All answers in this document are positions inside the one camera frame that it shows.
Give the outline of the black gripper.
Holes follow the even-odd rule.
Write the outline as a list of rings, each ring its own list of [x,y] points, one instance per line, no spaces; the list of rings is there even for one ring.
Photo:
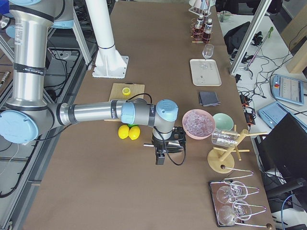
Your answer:
[[[172,138],[162,140],[161,137],[157,138],[155,135],[152,135],[152,144],[155,146],[155,164],[163,165],[165,162],[165,155],[167,155],[166,147],[170,141],[173,141]]]

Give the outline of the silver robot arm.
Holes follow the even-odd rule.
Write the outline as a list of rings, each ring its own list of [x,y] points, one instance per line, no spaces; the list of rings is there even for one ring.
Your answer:
[[[147,104],[137,99],[69,105],[43,100],[47,32],[50,27],[72,27],[71,0],[12,0],[10,13],[15,18],[13,90],[7,109],[0,114],[0,134],[6,140],[24,144],[56,127],[119,119],[130,125],[152,127],[156,164],[164,163],[169,155],[168,142],[174,141],[179,132],[175,102],[164,99]]]

